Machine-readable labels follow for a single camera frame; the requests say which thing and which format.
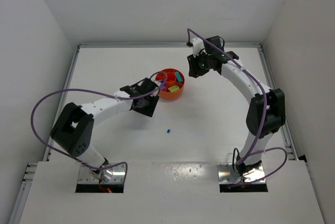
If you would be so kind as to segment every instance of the purple cable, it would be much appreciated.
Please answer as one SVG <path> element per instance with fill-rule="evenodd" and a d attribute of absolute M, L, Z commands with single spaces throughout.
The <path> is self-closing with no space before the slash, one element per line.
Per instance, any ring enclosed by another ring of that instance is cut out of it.
<path fill-rule="evenodd" d="M 89 90 L 89 89 L 77 89 L 77 88 L 61 89 L 61 90 L 59 90 L 59 91 L 55 91 L 55 92 L 49 93 L 49 94 L 47 94 L 46 96 L 44 96 L 43 98 L 41 98 L 41 99 L 35 104 L 35 106 L 33 107 L 32 111 L 31 111 L 31 115 L 30 115 L 30 125 L 31 125 L 31 129 L 32 129 L 34 135 L 36 136 L 36 138 L 37 138 L 42 144 L 44 144 L 46 147 L 49 147 L 50 149 L 52 149 L 52 150 L 54 150 L 54 151 L 57 151 L 57 152 L 59 152 L 59 153 L 65 155 L 65 156 L 67 156 L 67 157 L 70 157 L 70 158 L 72 158 L 72 159 L 74 159 L 74 160 L 80 162 L 80 163 L 82 163 L 83 165 L 85 165 L 86 167 L 88 167 L 88 168 L 90 168 L 90 169 L 94 169 L 94 170 L 98 170 L 98 171 L 100 171 L 100 170 L 109 169 L 109 168 L 112 168 L 112 167 L 114 167 L 114 166 L 118 166 L 118 165 L 121 165 L 121 164 L 126 165 L 126 171 L 125 171 L 126 173 L 125 173 L 125 178 L 124 178 L 124 182 L 123 182 L 123 184 L 124 184 L 124 183 L 125 183 L 125 180 L 126 180 L 127 171 L 128 171 L 128 164 L 127 164 L 127 162 L 120 162 L 120 163 L 117 163 L 117 164 L 114 164 L 114 165 L 109 165 L 109 166 L 106 166 L 106 167 L 94 167 L 94 166 L 91 166 L 91 165 L 89 165 L 89 164 L 86 164 L 86 163 L 80 161 L 80 160 L 77 159 L 77 158 L 73 158 L 73 157 L 71 157 L 71 156 L 68 155 L 66 152 L 63 152 L 62 150 L 59 150 L 59 149 L 53 147 L 52 145 L 49 145 L 46 141 L 44 141 L 44 140 L 38 135 L 38 133 L 37 133 L 37 131 L 36 131 L 36 128 L 35 128 L 35 125 L 34 125 L 34 115 L 35 115 L 36 109 L 38 108 L 38 106 L 39 106 L 44 100 L 46 100 L 48 97 L 51 97 L 51 96 L 53 96 L 53 95 L 55 95 L 55 94 L 59 94 L 59 93 L 63 93 L 63 92 L 86 92 L 86 93 L 92 93 L 92 94 L 102 95 L 102 96 L 109 97 L 109 98 L 113 98 L 113 99 L 117 98 L 117 99 L 119 99 L 119 100 L 135 100 L 135 99 L 141 99 L 141 98 L 144 98 L 144 97 L 146 97 L 146 96 L 151 95 L 152 93 L 154 93 L 154 92 L 156 92 L 156 91 L 159 91 L 160 87 L 161 87 L 162 85 L 165 85 L 166 80 L 168 79 L 168 75 L 167 75 L 165 72 L 163 72 L 163 71 L 158 71 L 158 72 L 152 74 L 151 77 L 150 77 L 150 79 L 152 79 L 152 77 L 155 76 L 155 75 L 157 75 L 158 73 L 163 73 L 163 74 L 165 75 L 165 81 L 163 81 L 163 83 L 162 83 L 160 86 L 158 86 L 156 89 L 154 89 L 153 91 L 148 92 L 148 93 L 146 93 L 146 94 L 144 94 L 144 95 L 141 95 L 141 96 L 137 96 L 137 97 L 116 97 L 116 96 L 109 95 L 109 94 L 102 93 L 102 92 L 91 91 L 91 90 Z"/>
<path fill-rule="evenodd" d="M 190 42 L 190 39 L 191 39 L 191 35 L 190 35 L 190 32 L 193 33 L 194 35 L 196 35 L 198 38 L 200 38 L 202 41 L 204 41 L 205 43 L 207 43 L 208 45 L 210 45 L 212 48 L 216 49 L 217 51 L 219 51 L 221 54 L 224 54 L 226 55 L 229 60 L 231 60 L 239 69 L 242 68 L 242 71 L 247 75 L 249 76 L 252 80 L 255 81 L 255 83 L 259 86 L 259 88 L 261 89 L 262 91 L 262 94 L 263 94 L 263 99 L 264 99 L 264 106 L 263 106 L 263 114 L 262 114 L 262 118 L 261 118 L 261 123 L 260 123 L 260 126 L 258 128 L 258 131 L 256 133 L 256 136 L 255 136 L 255 139 L 254 141 L 252 142 L 251 146 L 250 146 L 250 149 L 247 151 L 247 153 L 245 154 L 244 157 L 242 157 L 241 159 L 239 159 L 237 162 L 236 162 L 236 165 L 240 165 L 242 164 L 250 155 L 251 155 L 251 152 L 252 150 L 254 149 L 254 147 L 256 146 L 257 144 L 257 141 L 259 140 L 260 138 L 260 135 L 262 133 L 262 129 L 263 129 L 263 126 L 264 126 L 264 122 L 265 122 L 265 117 L 266 117 L 266 106 L 267 106 L 267 98 L 266 98 L 266 92 L 263 88 L 263 86 L 261 85 L 261 83 L 256 79 L 256 77 L 254 77 L 249 71 L 247 71 L 246 69 L 244 69 L 237 61 L 235 61 L 229 54 L 225 53 L 223 50 L 221 50 L 220 48 L 218 48 L 217 46 L 215 46 L 214 44 L 210 43 L 208 40 L 206 40 L 204 37 L 200 36 L 198 33 L 196 33 L 195 31 L 191 30 L 191 29 L 187 29 L 187 33 L 188 33 L 188 41 Z"/>
<path fill-rule="evenodd" d="M 236 183 L 236 184 L 232 184 L 230 187 L 250 185 L 250 184 L 255 183 L 257 181 L 261 181 L 261 180 L 271 176 L 272 174 L 278 172 L 285 165 L 285 163 L 287 161 L 287 158 L 288 158 L 288 155 L 287 155 L 286 150 L 284 148 L 281 148 L 281 147 L 272 147 L 272 148 L 269 148 L 269 149 L 265 149 L 264 151 L 269 152 L 269 151 L 273 151 L 273 150 L 282 150 L 285 153 L 285 159 L 284 159 L 283 163 L 276 170 L 274 170 L 273 172 L 265 175 L 264 177 L 258 178 L 257 180 L 254 180 L 254 181 L 251 181 L 251 182 L 243 182 L 243 183 L 239 182 L 239 183 Z M 250 156 L 259 154 L 261 152 L 263 152 L 263 151 L 253 152 L 253 153 L 250 154 Z"/>

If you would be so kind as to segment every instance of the purple cable sleeve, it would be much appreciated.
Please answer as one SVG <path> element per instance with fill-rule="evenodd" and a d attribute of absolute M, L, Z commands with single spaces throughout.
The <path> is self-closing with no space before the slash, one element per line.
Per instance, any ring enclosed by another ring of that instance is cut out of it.
<path fill-rule="evenodd" d="M 242 68 L 242 66 L 235 61 L 229 54 L 225 53 L 223 50 L 221 50 L 220 48 L 216 47 L 214 44 L 210 43 L 208 40 L 206 40 L 204 37 L 200 36 L 198 33 L 196 33 L 195 31 L 191 30 L 191 29 L 187 29 L 187 33 L 188 33 L 188 41 L 190 42 L 191 36 L 190 36 L 190 32 L 193 33 L 194 35 L 196 35 L 198 38 L 200 38 L 203 42 L 207 43 L 208 45 L 210 45 L 212 48 L 216 49 L 217 51 L 219 51 L 221 54 L 226 55 L 239 69 Z M 263 94 L 263 99 L 264 99 L 264 106 L 263 106 L 263 114 L 262 114 L 262 118 L 261 118 L 261 123 L 260 126 L 258 128 L 257 134 L 255 136 L 254 141 L 252 142 L 250 149 L 247 151 L 247 153 L 245 154 L 244 157 L 242 157 L 241 159 L 239 159 L 236 162 L 236 165 L 240 165 L 242 164 L 250 155 L 252 150 L 254 149 L 254 147 L 257 144 L 257 141 L 260 138 L 260 135 L 262 133 L 262 129 L 264 126 L 264 122 L 265 122 L 265 117 L 266 117 L 266 106 L 267 106 L 267 98 L 266 98 L 266 92 L 263 88 L 263 86 L 261 85 L 261 83 L 256 79 L 256 77 L 254 77 L 249 71 L 247 71 L 246 69 L 243 68 L 242 70 L 249 78 L 251 78 L 252 80 L 255 81 L 255 83 L 259 86 L 259 88 L 262 91 Z"/>
<path fill-rule="evenodd" d="M 250 185 L 250 184 L 255 183 L 257 181 L 261 181 L 261 180 L 271 176 L 272 174 L 278 172 L 285 165 L 285 163 L 287 161 L 287 158 L 288 158 L 288 155 L 287 155 L 286 150 L 284 148 L 281 148 L 281 147 L 272 147 L 272 148 L 269 148 L 269 149 L 265 149 L 265 152 L 269 152 L 269 151 L 272 151 L 272 150 L 282 150 L 285 153 L 285 159 L 284 159 L 283 163 L 276 170 L 274 170 L 273 172 L 265 175 L 264 177 L 258 178 L 257 180 L 254 180 L 254 181 L 251 181 L 251 182 L 243 182 L 243 183 L 232 184 L 231 187 Z M 253 152 L 253 153 L 250 154 L 250 156 L 261 153 L 261 152 L 263 152 L 263 151 Z"/>
<path fill-rule="evenodd" d="M 163 74 L 165 75 L 165 80 L 168 79 L 168 75 L 167 75 L 165 72 L 163 72 L 163 71 L 158 71 L 158 72 L 152 74 L 151 77 L 150 77 L 150 79 L 152 79 L 152 77 L 155 76 L 155 75 L 157 75 L 158 73 L 163 73 Z M 148 92 L 148 93 L 146 93 L 146 94 L 144 94 L 144 95 L 137 96 L 137 97 L 117 97 L 117 98 L 118 98 L 119 100 L 135 100 L 135 99 L 144 98 L 144 97 L 149 96 L 149 95 L 151 95 L 152 93 L 158 91 L 162 85 L 165 85 L 165 82 L 166 82 L 166 81 L 163 81 L 163 83 L 162 83 L 160 86 L 158 86 L 156 89 L 154 89 L 153 91 Z M 46 100 L 48 97 L 51 97 L 51 96 L 53 96 L 53 95 L 55 95 L 55 94 L 59 94 L 59 93 L 63 93 L 63 92 L 86 92 L 86 93 L 92 93 L 92 94 L 102 95 L 102 96 L 109 97 L 109 98 L 113 98 L 113 99 L 115 99 L 115 97 L 116 97 L 116 96 L 109 95 L 109 94 L 105 94 L 105 93 L 102 93 L 102 92 L 91 91 L 91 90 L 89 90 L 89 89 L 77 89 L 77 88 L 61 89 L 61 90 L 59 90 L 59 91 L 55 91 L 55 92 L 52 92 L 52 93 L 47 94 L 46 96 L 44 96 L 43 98 L 41 98 L 41 99 L 35 104 L 35 106 L 33 107 L 32 111 L 31 111 L 31 115 L 30 115 L 30 125 L 31 125 L 31 129 L 32 129 L 34 135 L 36 136 L 36 138 L 37 138 L 42 144 L 44 144 L 46 147 L 49 147 L 50 149 L 52 149 L 52 150 L 54 150 L 54 151 L 57 151 L 57 152 L 59 152 L 59 153 L 65 155 L 65 156 L 67 156 L 67 157 L 70 157 L 70 158 L 72 158 L 72 159 L 74 159 L 74 160 L 76 160 L 76 161 L 82 163 L 82 164 L 85 165 L 86 167 L 88 167 L 88 168 L 90 168 L 90 169 L 93 169 L 93 170 L 98 170 L 98 171 L 100 171 L 100 170 L 109 169 L 109 168 L 112 168 L 112 167 L 114 167 L 114 166 L 118 166 L 118 165 L 121 165 L 121 164 L 126 165 L 126 174 L 125 174 L 125 178 L 124 178 L 124 183 L 125 183 L 126 175 L 127 175 L 127 171 L 128 171 L 128 164 L 127 164 L 127 162 L 120 162 L 120 163 L 117 163 L 117 164 L 114 164 L 114 165 L 109 165 L 109 166 L 106 166 L 106 167 L 94 167 L 94 166 L 91 166 L 91 165 L 89 165 L 89 164 L 86 164 L 86 163 L 80 161 L 80 160 L 77 159 L 77 158 L 73 158 L 73 157 L 71 157 L 71 156 L 68 155 L 66 152 L 63 152 L 62 150 L 59 150 L 59 149 L 53 147 L 52 145 L 49 145 L 46 141 L 44 141 L 44 140 L 39 136 L 39 134 L 38 134 L 37 131 L 36 131 L 35 124 L 34 124 L 34 115 L 35 115 L 35 112 L 36 112 L 38 106 L 39 106 L 44 100 Z"/>

